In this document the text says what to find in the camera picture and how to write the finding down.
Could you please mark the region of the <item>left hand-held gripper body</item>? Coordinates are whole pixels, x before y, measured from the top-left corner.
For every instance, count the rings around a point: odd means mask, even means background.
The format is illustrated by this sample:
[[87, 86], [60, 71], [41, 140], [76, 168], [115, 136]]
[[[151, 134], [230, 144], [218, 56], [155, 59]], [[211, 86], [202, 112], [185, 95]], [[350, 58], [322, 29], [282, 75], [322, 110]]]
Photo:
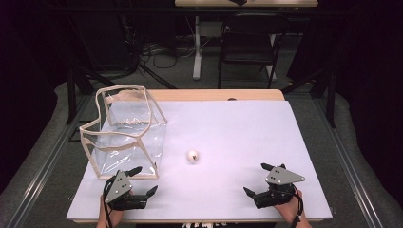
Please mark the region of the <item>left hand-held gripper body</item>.
[[118, 170], [116, 175], [106, 182], [104, 200], [110, 209], [124, 211], [146, 207], [145, 195], [130, 194], [132, 185], [129, 178], [125, 171]]

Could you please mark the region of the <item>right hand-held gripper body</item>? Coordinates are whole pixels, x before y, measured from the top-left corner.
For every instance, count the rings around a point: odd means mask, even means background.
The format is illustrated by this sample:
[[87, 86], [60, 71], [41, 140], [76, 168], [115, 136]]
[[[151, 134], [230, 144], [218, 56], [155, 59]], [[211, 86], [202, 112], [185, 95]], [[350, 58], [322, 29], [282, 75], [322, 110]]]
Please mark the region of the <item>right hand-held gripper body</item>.
[[258, 209], [289, 202], [296, 192], [295, 183], [305, 181], [304, 177], [287, 170], [283, 164], [268, 172], [265, 178], [268, 190], [258, 193], [253, 199]]

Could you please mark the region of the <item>clear bag with beige trim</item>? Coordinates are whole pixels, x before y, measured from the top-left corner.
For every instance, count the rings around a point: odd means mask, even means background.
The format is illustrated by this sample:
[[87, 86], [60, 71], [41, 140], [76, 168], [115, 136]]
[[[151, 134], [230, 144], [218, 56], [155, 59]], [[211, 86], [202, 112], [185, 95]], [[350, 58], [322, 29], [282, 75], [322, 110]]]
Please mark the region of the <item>clear bag with beige trim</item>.
[[95, 95], [97, 118], [79, 127], [81, 144], [95, 176], [140, 166], [140, 180], [159, 177], [168, 120], [151, 93], [139, 85], [114, 85]]

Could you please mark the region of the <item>person's left hand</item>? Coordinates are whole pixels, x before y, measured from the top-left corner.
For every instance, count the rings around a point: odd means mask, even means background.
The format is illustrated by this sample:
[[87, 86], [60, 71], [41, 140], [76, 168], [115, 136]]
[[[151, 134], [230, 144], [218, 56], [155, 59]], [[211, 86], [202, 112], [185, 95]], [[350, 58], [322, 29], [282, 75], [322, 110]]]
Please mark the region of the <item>person's left hand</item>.
[[99, 209], [99, 220], [107, 220], [109, 224], [112, 222], [121, 222], [125, 212], [111, 210], [108, 205], [105, 204], [104, 196], [100, 196], [100, 209]]

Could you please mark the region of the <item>person's right hand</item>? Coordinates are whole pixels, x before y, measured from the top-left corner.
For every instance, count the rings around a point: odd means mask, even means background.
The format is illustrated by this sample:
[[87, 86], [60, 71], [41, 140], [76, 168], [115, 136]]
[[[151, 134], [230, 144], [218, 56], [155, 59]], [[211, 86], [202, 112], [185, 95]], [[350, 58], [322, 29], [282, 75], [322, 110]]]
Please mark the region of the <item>person's right hand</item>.
[[[300, 190], [296, 191], [296, 194], [302, 198], [302, 192]], [[279, 212], [282, 218], [286, 221], [287, 219], [293, 219], [297, 216], [299, 200], [297, 197], [293, 197], [289, 202], [275, 205], [274, 208]], [[304, 212], [301, 213], [300, 217], [306, 218]]]

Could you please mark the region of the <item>light wooden table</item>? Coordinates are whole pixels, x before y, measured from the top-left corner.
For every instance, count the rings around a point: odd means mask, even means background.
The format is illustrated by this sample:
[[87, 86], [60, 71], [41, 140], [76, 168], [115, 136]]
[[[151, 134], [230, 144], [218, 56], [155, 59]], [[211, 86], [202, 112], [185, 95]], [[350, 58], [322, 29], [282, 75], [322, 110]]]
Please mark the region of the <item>light wooden table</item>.
[[[285, 101], [280, 91], [276, 89], [155, 89], [148, 90], [158, 105], [162, 102], [222, 102], [222, 101]], [[88, 163], [85, 174], [67, 213], [67, 218], [75, 222], [94, 222], [98, 218], [100, 196], [107, 179], [99, 179]], [[133, 189], [131, 195], [140, 194]], [[254, 221], [225, 221], [225, 222], [254, 222]], [[160, 223], [223, 223], [223, 222], [160, 222]]]

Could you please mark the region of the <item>black metal stand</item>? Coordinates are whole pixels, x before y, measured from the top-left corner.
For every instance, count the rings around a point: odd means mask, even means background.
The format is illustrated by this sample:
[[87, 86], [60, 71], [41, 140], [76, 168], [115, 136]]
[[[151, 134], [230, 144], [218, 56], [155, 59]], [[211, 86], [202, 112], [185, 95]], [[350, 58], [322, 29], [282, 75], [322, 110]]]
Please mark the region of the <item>black metal stand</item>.
[[112, 81], [94, 72], [93, 70], [90, 70], [86, 66], [73, 64], [70, 67], [70, 70], [67, 74], [67, 124], [70, 124], [77, 114], [76, 88], [79, 88], [84, 95], [91, 95], [94, 91], [94, 88], [90, 82], [91, 79], [96, 80], [105, 86], [114, 86]]
[[324, 92], [327, 92], [326, 120], [332, 128], [335, 128], [336, 72], [334, 70], [320, 69], [311, 75], [291, 83], [283, 88], [281, 92], [287, 94], [311, 80], [315, 80], [314, 85], [310, 90], [312, 98], [320, 98]]

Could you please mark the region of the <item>black chair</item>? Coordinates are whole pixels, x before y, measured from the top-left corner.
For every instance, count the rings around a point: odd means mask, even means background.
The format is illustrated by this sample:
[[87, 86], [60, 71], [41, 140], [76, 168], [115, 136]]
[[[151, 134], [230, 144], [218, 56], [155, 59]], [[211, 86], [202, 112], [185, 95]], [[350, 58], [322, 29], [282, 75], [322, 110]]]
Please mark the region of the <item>black chair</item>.
[[267, 87], [273, 82], [281, 39], [287, 33], [289, 20], [274, 13], [236, 13], [221, 25], [218, 87], [221, 87], [222, 65], [260, 66], [267, 71]]

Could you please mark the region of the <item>background desk with white legs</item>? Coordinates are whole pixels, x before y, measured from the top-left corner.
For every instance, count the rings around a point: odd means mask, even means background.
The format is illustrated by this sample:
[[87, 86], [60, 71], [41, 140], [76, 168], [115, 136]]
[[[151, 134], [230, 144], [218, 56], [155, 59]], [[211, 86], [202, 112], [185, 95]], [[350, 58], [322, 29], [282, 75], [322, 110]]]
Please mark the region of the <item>background desk with white legs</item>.
[[[179, 8], [314, 8], [318, 5], [317, 0], [175, 0], [175, 6]], [[201, 46], [201, 21], [199, 16], [195, 16], [195, 60], [193, 69], [193, 79], [199, 80], [202, 72], [202, 46]]]

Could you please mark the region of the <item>metal floor rail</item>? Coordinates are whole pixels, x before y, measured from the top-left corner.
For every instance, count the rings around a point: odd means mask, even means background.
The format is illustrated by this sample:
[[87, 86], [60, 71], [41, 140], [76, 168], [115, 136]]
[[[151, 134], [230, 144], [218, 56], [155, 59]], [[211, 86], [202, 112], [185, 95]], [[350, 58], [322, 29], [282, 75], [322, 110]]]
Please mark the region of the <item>metal floor rail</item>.
[[370, 200], [369, 194], [365, 189], [361, 179], [359, 178], [356, 169], [353, 166], [349, 153], [339, 137], [337, 130], [333, 128], [328, 122], [327, 115], [325, 113], [326, 111], [325, 104], [320, 99], [313, 99], [313, 102], [319, 112], [320, 119], [325, 125], [328, 133], [332, 138], [332, 142], [336, 147], [336, 156], [338, 162], [342, 167], [347, 182], [349, 183], [350, 188], [352, 189], [352, 192], [355, 196], [355, 200], [361, 210], [363, 217], [367, 222], [368, 227], [384, 228], [377, 212], [374, 209], [374, 205]]
[[71, 119], [69, 124], [64, 124], [62, 132], [59, 134], [56, 143], [49, 150], [49, 154], [46, 155], [46, 159], [43, 165], [33, 176], [29, 186], [25, 190], [21, 202], [11, 217], [10, 221], [6, 225], [6, 228], [20, 228], [26, 220], [32, 206], [37, 201], [42, 190], [44, 189], [51, 172], [53, 171], [55, 165], [59, 161], [63, 149], [69, 142], [71, 136], [77, 132], [77, 124], [80, 121], [84, 109], [90, 102], [90, 96], [84, 96], [78, 102], [76, 108], [76, 114]]

